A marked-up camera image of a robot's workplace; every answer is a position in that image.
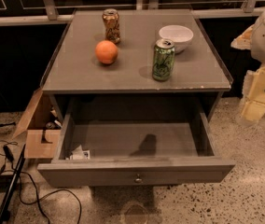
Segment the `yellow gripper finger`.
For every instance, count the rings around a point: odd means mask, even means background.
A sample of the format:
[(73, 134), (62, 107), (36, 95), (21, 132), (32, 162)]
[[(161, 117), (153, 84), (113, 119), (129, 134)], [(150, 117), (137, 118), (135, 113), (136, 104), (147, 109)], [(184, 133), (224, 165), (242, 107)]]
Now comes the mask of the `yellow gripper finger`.
[(240, 35), (232, 40), (230, 46), (234, 49), (251, 50), (251, 35), (253, 26), (249, 26)]
[(244, 77), (243, 98), (238, 120), (245, 126), (258, 123), (265, 115), (265, 64), (257, 71), (248, 71)]

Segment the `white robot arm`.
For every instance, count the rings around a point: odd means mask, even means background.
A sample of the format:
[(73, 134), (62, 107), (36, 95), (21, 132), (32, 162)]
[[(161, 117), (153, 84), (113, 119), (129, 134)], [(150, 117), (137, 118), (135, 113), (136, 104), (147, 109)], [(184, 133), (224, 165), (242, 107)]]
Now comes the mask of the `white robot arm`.
[(234, 49), (249, 49), (251, 57), (261, 62), (257, 71), (246, 72), (240, 102), (240, 121), (245, 125), (254, 124), (265, 115), (265, 10), (230, 45)]

